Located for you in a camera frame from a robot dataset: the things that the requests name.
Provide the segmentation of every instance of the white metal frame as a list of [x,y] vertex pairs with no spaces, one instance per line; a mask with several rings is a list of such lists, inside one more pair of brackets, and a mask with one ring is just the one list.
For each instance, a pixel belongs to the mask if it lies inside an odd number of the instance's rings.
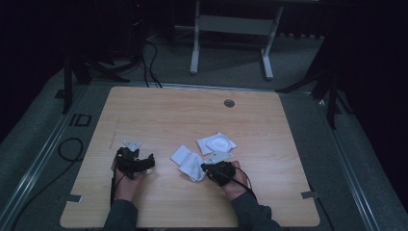
[[191,57],[191,74],[198,73],[198,58],[200,55],[200,31],[214,31],[224,33],[240,33],[249,35],[268,36],[267,46],[261,49],[266,78],[273,79],[272,67],[269,60],[270,47],[276,35],[283,7],[279,7],[273,20],[237,18],[200,14],[200,0],[195,1],[194,47]]

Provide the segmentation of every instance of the dark sleeve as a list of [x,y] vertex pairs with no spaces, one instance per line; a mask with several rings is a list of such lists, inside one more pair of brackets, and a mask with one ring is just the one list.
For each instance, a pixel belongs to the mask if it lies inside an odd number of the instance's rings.
[[245,192],[233,199],[231,204],[238,218],[239,230],[283,230],[272,219],[272,210],[268,206],[259,205],[249,192]]
[[135,230],[138,209],[132,202],[116,200],[106,218],[103,230]]

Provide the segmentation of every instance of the light wood surface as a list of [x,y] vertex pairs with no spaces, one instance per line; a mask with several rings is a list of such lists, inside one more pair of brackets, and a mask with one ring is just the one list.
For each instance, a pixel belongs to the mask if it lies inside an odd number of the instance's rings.
[[[235,107],[227,108],[224,100]],[[244,90],[111,90],[67,202],[63,227],[101,227],[109,213],[113,158],[123,141],[141,142],[140,157],[154,153],[156,166],[140,194],[138,227],[236,227],[223,191],[208,178],[194,183],[169,158],[180,146],[200,154],[197,139],[220,132],[249,176],[260,204],[283,226],[316,226],[319,215],[309,191],[280,98]]]

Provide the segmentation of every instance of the wire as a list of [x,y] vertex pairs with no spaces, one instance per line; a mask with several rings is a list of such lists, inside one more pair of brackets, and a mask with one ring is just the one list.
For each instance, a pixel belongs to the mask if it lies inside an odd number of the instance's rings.
[[249,193],[255,198],[255,200],[258,200],[257,197],[256,197],[256,195],[255,195],[255,192],[252,191],[252,184],[251,184],[251,181],[249,180],[248,175],[246,175],[246,173],[245,173],[242,169],[240,169],[239,167],[234,167],[234,168],[240,170],[240,171],[246,176],[246,179],[248,180],[248,183],[249,183],[249,187],[247,187],[246,185],[244,185],[244,184],[241,183],[240,181],[238,181],[238,180],[236,180],[236,179],[234,179],[234,178],[231,178],[231,177],[225,175],[225,174],[222,173],[222,172],[216,171],[216,173],[219,174],[219,175],[222,175],[223,177],[226,177],[226,178],[230,179],[231,181],[234,181],[235,183],[237,183],[237,184],[239,184],[239,185],[241,185],[242,187],[244,187],[244,188],[246,189],[247,192],[249,192]]
[[[63,144],[65,144],[65,143],[68,142],[68,141],[77,141],[77,142],[80,144],[80,150],[79,150],[78,154],[76,155],[76,157],[75,157],[74,159],[66,158],[66,157],[63,155],[62,151],[61,151],[61,148],[62,148]],[[24,206],[21,208],[20,212],[17,214],[17,217],[16,217],[15,220],[14,220],[12,230],[15,230],[15,227],[17,226],[18,220],[21,218],[21,216],[23,215],[24,211],[28,208],[28,206],[29,206],[40,194],[42,194],[49,186],[51,186],[52,184],[54,184],[55,181],[57,181],[57,180],[58,180],[60,177],[62,177],[67,171],[69,171],[75,163],[84,160],[83,158],[81,158],[81,159],[79,158],[79,157],[81,156],[81,154],[82,154],[83,149],[84,149],[84,144],[83,144],[82,141],[79,140],[78,138],[70,138],[70,139],[67,139],[67,140],[65,140],[65,141],[63,141],[63,142],[60,143],[60,145],[58,146],[58,154],[60,155],[61,158],[63,158],[64,160],[70,162],[69,166],[68,166],[63,172],[61,172],[57,177],[55,177],[52,181],[50,181],[46,186],[44,186],[41,190],[39,190],[27,203],[24,204]]]
[[154,63],[154,61],[155,61],[155,59],[156,59],[156,56],[157,56],[157,46],[156,46],[155,44],[153,44],[152,42],[150,42],[150,41],[147,41],[146,43],[149,44],[149,45],[151,45],[151,46],[153,46],[153,47],[155,48],[155,53],[154,53],[154,55],[153,55],[153,58],[152,58],[152,61],[150,62],[149,67],[147,67],[146,60],[145,60],[144,56],[143,56],[143,55],[141,56],[141,62],[143,63],[143,78],[144,78],[144,83],[146,84],[146,86],[147,86],[148,88],[150,88],[150,86],[149,86],[149,84],[148,84],[148,82],[147,82],[147,72],[148,72],[149,75],[150,75],[150,77],[151,77],[151,79],[153,80],[154,84],[156,85],[156,87],[157,87],[157,88],[162,88],[162,87],[163,87],[162,84],[159,82],[157,76],[156,76],[156,75],[153,73],[153,71],[152,71],[153,63]]

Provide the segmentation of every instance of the white object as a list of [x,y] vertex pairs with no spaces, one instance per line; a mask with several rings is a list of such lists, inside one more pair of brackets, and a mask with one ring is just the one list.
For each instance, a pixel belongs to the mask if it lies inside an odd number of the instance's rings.
[[228,137],[222,133],[199,139],[197,143],[203,155],[208,155],[215,151],[229,152],[231,148],[237,147],[233,141],[229,140]]
[[125,144],[125,146],[133,152],[138,150],[138,148],[141,147],[141,142],[134,143],[134,142],[129,142],[129,141],[123,141],[123,144]]
[[185,146],[181,145],[174,153],[171,155],[170,160],[173,161],[177,166],[183,164],[184,160],[189,156],[191,151]]
[[206,173],[202,170],[201,164],[204,164],[203,159],[194,152],[186,158],[179,170],[186,173],[193,182],[204,179]]
[[222,134],[217,134],[208,139],[206,145],[213,151],[229,152],[231,150],[230,141]]
[[201,168],[203,159],[196,153],[190,151],[185,145],[181,145],[171,155],[170,160],[179,166],[179,170],[187,174],[193,182],[201,181],[205,172]]
[[204,161],[204,164],[215,165],[231,157],[234,157],[232,153],[215,151],[207,160]]

